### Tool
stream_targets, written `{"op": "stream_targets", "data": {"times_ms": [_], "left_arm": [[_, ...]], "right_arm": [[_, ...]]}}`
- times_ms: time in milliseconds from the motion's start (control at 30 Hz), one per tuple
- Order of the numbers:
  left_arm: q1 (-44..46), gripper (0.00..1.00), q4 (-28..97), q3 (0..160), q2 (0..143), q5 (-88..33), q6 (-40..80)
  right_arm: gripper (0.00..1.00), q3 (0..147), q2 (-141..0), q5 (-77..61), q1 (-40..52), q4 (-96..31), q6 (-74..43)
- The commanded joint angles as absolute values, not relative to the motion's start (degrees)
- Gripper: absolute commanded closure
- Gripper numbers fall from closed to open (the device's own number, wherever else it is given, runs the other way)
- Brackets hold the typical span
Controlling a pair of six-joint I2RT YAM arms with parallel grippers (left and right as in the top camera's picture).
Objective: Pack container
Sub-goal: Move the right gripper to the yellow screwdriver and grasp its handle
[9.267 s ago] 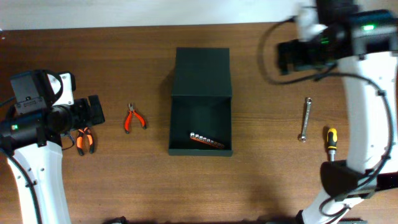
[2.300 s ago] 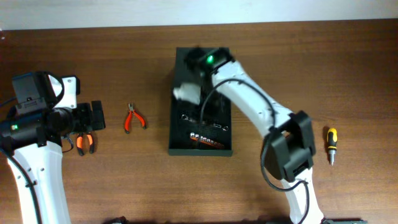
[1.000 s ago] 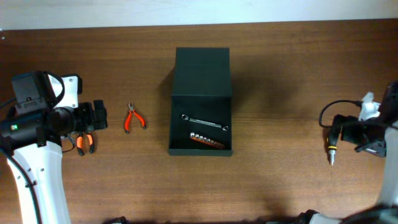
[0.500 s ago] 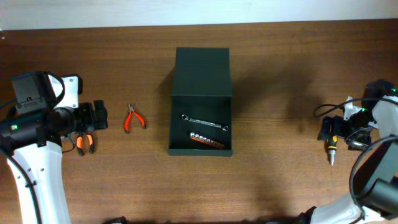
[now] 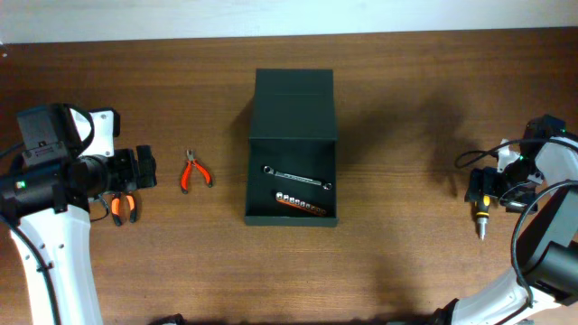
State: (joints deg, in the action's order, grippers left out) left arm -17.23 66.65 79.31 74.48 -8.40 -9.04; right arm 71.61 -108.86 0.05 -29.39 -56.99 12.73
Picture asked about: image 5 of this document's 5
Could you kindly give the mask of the yellow black stubby screwdriver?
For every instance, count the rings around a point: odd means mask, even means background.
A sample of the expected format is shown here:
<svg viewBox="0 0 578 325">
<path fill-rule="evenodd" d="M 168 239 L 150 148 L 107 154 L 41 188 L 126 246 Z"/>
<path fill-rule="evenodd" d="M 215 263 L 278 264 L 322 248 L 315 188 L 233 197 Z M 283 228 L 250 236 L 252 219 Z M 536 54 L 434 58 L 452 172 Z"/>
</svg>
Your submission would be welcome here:
<svg viewBox="0 0 578 325">
<path fill-rule="evenodd" d="M 483 195 L 474 203 L 474 216 L 476 219 L 477 233 L 480 240 L 484 240 L 486 237 L 490 203 L 491 199 L 487 195 Z"/>
</svg>

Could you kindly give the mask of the silver ratchet wrench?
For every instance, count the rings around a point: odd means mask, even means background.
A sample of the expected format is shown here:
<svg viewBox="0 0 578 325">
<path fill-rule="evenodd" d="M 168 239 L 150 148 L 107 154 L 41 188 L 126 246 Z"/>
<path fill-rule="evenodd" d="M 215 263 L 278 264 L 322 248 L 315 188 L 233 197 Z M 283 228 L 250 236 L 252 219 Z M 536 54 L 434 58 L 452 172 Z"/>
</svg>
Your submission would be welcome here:
<svg viewBox="0 0 578 325">
<path fill-rule="evenodd" d="M 273 175 L 273 176 L 278 177 L 278 178 L 283 178 L 283 179 L 287 179 L 287 180 L 291 180 L 291 181 L 299 181 L 299 182 L 319 186 L 324 190 L 332 190 L 333 189 L 333 184 L 330 182 L 306 178 L 303 176 L 294 175 L 294 174 L 290 174 L 290 173 L 286 173 L 286 172 L 280 172 L 280 171 L 275 170 L 274 168 L 272 168 L 271 166 L 268 166 L 268 165 L 263 167 L 263 173 L 270 174 L 270 175 Z"/>
</svg>

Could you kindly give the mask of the orange socket rail set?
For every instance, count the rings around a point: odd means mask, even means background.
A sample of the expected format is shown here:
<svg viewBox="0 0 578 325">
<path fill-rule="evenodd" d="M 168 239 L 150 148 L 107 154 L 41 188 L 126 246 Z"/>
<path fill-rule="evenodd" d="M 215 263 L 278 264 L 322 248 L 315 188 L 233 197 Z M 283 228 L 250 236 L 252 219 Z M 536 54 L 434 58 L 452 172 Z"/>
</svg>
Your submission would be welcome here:
<svg viewBox="0 0 578 325">
<path fill-rule="evenodd" d="M 314 216 L 318 217 L 326 217 L 327 211 L 319 206 L 315 206 L 312 203 L 299 200 L 295 197 L 292 197 L 288 194 L 284 194 L 282 192 L 277 192 L 275 194 L 275 200 L 278 203 L 284 204 L 285 206 L 292 207 L 294 209 L 299 209 L 302 211 L 306 211 L 308 213 L 313 214 Z"/>
</svg>

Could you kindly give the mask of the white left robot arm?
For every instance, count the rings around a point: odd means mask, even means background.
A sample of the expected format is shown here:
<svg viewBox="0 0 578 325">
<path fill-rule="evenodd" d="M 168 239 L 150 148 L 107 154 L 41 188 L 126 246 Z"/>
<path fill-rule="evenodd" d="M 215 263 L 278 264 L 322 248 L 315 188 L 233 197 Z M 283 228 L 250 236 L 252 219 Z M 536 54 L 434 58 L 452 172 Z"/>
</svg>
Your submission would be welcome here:
<svg viewBox="0 0 578 325">
<path fill-rule="evenodd" d="M 1 219 L 23 263 L 33 323 L 103 321 L 89 254 L 89 205 L 103 201 L 118 216 L 119 201 L 156 185 L 152 149 L 116 149 L 120 116 L 111 107 L 84 111 L 66 103 L 18 114 L 24 149 L 1 178 Z"/>
</svg>

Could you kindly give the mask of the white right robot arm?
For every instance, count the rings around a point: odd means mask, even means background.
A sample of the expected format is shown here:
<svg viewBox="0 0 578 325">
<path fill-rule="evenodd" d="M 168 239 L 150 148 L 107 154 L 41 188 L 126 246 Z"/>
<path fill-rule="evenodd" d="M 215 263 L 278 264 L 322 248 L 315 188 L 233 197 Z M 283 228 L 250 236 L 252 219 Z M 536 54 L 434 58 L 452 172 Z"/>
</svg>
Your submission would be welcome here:
<svg viewBox="0 0 578 325">
<path fill-rule="evenodd" d="M 489 208 L 518 215 L 510 240 L 510 267 L 480 292 L 454 299 L 429 323 L 522 324 L 540 311 L 577 302 L 577 137 L 563 120 L 529 121 L 522 138 L 503 140 L 474 161 L 491 156 L 494 167 L 471 170 L 464 195 L 473 207 L 478 236 L 486 236 Z"/>
</svg>

